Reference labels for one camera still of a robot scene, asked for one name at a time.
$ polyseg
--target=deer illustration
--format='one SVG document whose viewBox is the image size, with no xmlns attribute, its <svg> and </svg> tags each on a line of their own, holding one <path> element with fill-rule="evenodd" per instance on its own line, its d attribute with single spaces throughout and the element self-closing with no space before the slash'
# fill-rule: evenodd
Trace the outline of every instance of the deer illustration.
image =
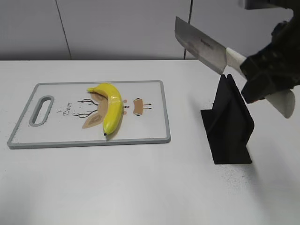
<svg viewBox="0 0 300 225">
<path fill-rule="evenodd" d="M 88 119 L 85 121 L 85 123 L 82 127 L 83 129 L 91 128 L 91 127 L 94 127 L 94 126 L 102 123 L 104 120 L 104 117 L 107 113 L 107 108 L 108 108 L 107 99 L 97 93 L 91 93 L 90 95 L 91 95 L 91 98 L 94 101 L 96 101 L 98 104 L 96 104 L 93 100 L 91 100 L 89 98 L 86 98 L 86 99 L 84 99 L 82 101 L 78 101 L 78 102 L 89 103 L 89 105 L 96 105 L 97 109 L 94 111 L 87 111 L 88 113 L 86 113 L 86 114 L 78 113 L 78 114 L 74 115 L 74 116 L 78 116 L 79 118 L 87 118 L 88 117 Z"/>
<path fill-rule="evenodd" d="M 91 93 L 91 98 L 85 98 L 82 101 L 78 101 L 80 103 L 89 103 L 89 105 L 96 105 L 97 109 L 94 111 L 87 111 L 87 113 L 81 114 L 81 113 L 77 113 L 74 114 L 74 116 L 78 116 L 79 118 L 87 118 L 87 120 L 85 121 L 84 125 L 82 126 L 83 129 L 85 128 L 91 128 L 94 127 L 98 124 L 101 124 L 104 120 L 104 117 L 107 113 L 107 108 L 108 108 L 108 102 L 107 99 L 102 96 L 99 95 L 97 93 Z M 136 116 L 140 116 L 143 114 L 143 110 L 144 109 L 152 109 L 152 108 L 145 108 L 145 105 L 152 105 L 152 104 L 143 104 L 143 100 L 141 98 L 137 98 L 134 101 L 134 111 L 133 114 Z M 130 106 L 126 105 L 124 106 L 125 109 L 128 109 Z"/>
</svg>

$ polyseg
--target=white knife handle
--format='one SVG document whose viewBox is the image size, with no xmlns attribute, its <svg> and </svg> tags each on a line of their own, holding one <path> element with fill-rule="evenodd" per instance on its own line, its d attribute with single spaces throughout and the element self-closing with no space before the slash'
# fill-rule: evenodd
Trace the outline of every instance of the white knife handle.
<svg viewBox="0 0 300 225">
<path fill-rule="evenodd" d="M 239 54 L 238 52 L 234 51 L 231 48 L 226 48 L 226 58 L 227 58 L 227 65 L 234 68 L 245 78 L 242 71 L 240 70 L 240 66 L 246 60 L 246 57 Z"/>
<path fill-rule="evenodd" d="M 246 60 L 246 57 L 226 48 L 227 65 L 238 71 L 245 78 L 240 70 L 241 64 Z M 295 95 L 291 90 L 284 90 L 265 97 L 272 106 L 274 106 L 285 118 L 290 118 L 295 109 Z"/>
</svg>

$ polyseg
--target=knife blade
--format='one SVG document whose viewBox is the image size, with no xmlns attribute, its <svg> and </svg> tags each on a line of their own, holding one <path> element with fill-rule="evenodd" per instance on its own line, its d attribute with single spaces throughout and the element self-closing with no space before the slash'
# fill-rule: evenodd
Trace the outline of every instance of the knife blade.
<svg viewBox="0 0 300 225">
<path fill-rule="evenodd" d="M 175 36 L 193 56 L 218 74 L 222 74 L 227 65 L 224 46 L 179 17 L 176 17 Z"/>
<path fill-rule="evenodd" d="M 175 37 L 178 42 L 203 64 L 223 74 L 225 67 L 231 66 L 244 78 L 240 65 L 246 59 L 231 48 L 210 38 L 197 28 L 176 17 Z M 285 118 L 290 118 L 295 109 L 295 95 L 291 90 L 281 91 L 265 97 Z"/>
</svg>

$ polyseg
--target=white wall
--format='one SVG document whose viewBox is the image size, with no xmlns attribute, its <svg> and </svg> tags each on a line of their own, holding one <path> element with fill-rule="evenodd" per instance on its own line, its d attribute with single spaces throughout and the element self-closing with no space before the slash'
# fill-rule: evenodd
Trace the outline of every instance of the white wall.
<svg viewBox="0 0 300 225">
<path fill-rule="evenodd" d="M 0 1 L 0 60 L 67 60 L 54 0 Z"/>
<path fill-rule="evenodd" d="M 182 59 L 175 17 L 188 19 L 188 0 L 59 0 L 76 60 Z"/>
<path fill-rule="evenodd" d="M 238 0 L 194 0 L 191 24 L 249 56 L 269 44 L 274 27 L 292 16 L 291 10 L 283 8 L 245 10 L 238 6 Z"/>
<path fill-rule="evenodd" d="M 182 59 L 175 17 L 190 0 L 58 0 L 75 60 Z M 238 0 L 194 0 L 191 23 L 248 56 L 265 47 L 282 8 L 244 10 Z M 69 59 L 55 0 L 0 1 L 0 60 Z"/>
</svg>

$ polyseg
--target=cutting board handle hole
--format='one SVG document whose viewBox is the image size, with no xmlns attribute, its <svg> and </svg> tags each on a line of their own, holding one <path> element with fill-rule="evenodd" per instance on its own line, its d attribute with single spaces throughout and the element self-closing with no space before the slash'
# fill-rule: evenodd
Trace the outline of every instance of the cutting board handle hole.
<svg viewBox="0 0 300 225">
<path fill-rule="evenodd" d="M 38 127 L 47 121 L 53 101 L 54 97 L 50 95 L 43 96 L 39 99 L 29 121 L 31 126 Z"/>
</svg>

